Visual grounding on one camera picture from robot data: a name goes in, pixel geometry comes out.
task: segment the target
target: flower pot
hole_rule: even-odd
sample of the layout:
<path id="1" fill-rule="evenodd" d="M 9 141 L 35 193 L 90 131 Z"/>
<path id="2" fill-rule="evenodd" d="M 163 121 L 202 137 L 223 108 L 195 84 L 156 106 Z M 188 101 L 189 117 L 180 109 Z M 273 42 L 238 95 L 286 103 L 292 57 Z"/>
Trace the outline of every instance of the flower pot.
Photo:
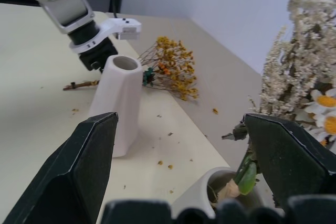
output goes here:
<path id="1" fill-rule="evenodd" d="M 204 211 L 210 218 L 214 218 L 215 211 L 209 203 L 209 199 L 213 197 L 213 193 L 208 185 L 217 193 L 234 176 L 235 172 L 227 167 L 217 167 L 209 170 L 172 204 L 173 218 L 176 218 L 185 208 L 190 207 L 198 208 Z M 246 196 L 238 196 L 236 200 L 247 209 L 262 206 L 262 200 L 256 188 Z"/>
<path id="2" fill-rule="evenodd" d="M 90 107 L 89 116 L 117 112 L 113 157 L 124 156 L 138 132 L 142 67 L 128 56 L 110 56 Z"/>

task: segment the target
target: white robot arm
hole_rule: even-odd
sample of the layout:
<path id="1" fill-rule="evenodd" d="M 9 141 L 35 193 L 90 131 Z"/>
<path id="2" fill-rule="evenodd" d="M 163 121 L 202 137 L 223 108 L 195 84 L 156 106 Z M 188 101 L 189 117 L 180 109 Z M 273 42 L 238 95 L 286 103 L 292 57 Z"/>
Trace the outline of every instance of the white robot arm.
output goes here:
<path id="1" fill-rule="evenodd" d="M 79 54 L 88 70 L 103 71 L 107 58 L 118 53 L 109 35 L 116 34 L 119 39 L 137 39 L 141 31 L 141 24 L 134 19 L 111 18 L 98 26 L 86 0 L 37 1 L 60 32 L 70 37 L 70 48 Z"/>

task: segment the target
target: white vase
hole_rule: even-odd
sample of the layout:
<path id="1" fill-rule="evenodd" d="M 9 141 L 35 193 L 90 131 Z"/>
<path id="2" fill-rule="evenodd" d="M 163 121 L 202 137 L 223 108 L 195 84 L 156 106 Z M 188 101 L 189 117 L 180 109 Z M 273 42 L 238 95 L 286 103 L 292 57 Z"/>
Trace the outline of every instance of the white vase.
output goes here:
<path id="1" fill-rule="evenodd" d="M 215 218 L 215 211 L 209 203 L 208 185 L 216 190 L 215 188 L 226 185 L 234 175 L 235 172 L 227 167 L 217 167 L 209 170 L 172 204 L 172 217 L 176 218 L 185 208 L 198 208 L 204 211 L 208 217 Z M 263 205 L 256 187 L 248 195 L 240 195 L 236 200 L 247 209 Z"/>
<path id="2" fill-rule="evenodd" d="M 124 156 L 137 137 L 142 76 L 138 60 L 113 55 L 108 58 L 99 81 L 89 116 L 118 113 L 113 157 Z"/>

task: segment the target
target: white wall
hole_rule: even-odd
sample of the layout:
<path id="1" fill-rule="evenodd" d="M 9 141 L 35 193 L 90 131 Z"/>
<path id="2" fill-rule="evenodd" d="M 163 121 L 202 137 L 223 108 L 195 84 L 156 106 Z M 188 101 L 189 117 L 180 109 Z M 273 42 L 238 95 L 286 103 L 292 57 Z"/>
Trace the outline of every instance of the white wall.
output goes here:
<path id="1" fill-rule="evenodd" d="M 277 32 L 281 26 L 290 24 L 287 1 L 123 0 L 122 12 L 190 17 L 222 45 L 261 72 Z"/>

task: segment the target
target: green leaf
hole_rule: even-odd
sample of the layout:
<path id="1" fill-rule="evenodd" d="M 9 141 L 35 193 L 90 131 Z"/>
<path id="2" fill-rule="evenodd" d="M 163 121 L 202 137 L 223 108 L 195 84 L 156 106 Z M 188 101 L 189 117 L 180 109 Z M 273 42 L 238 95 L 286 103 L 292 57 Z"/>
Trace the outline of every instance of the green leaf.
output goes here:
<path id="1" fill-rule="evenodd" d="M 257 165 L 254 162 L 251 162 L 248 166 L 247 171 L 243 175 L 242 179 L 238 183 L 239 191 L 242 195 L 247 195 L 252 191 L 257 176 Z"/>

